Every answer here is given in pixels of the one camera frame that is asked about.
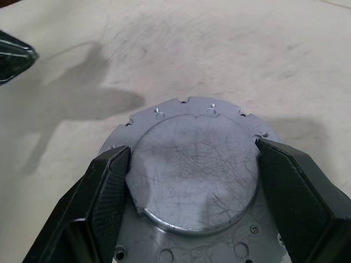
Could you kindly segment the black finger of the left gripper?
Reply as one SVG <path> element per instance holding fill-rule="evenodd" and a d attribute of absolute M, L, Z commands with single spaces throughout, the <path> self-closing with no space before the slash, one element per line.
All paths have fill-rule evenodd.
<path fill-rule="evenodd" d="M 1 31 L 1 85 L 28 70 L 38 59 L 34 47 Z"/>

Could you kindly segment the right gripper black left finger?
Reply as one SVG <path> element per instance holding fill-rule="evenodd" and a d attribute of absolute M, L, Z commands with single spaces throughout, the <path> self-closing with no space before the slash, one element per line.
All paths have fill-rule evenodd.
<path fill-rule="evenodd" d="M 59 199 L 24 262 L 112 262 L 126 204 L 131 149 L 95 157 Z"/>

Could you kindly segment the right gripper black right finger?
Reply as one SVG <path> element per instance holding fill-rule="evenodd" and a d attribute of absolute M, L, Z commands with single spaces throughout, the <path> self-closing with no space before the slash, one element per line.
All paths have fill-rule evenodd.
<path fill-rule="evenodd" d="M 350 262 L 350 198 L 310 155 L 258 139 L 259 176 L 292 262 Z"/>

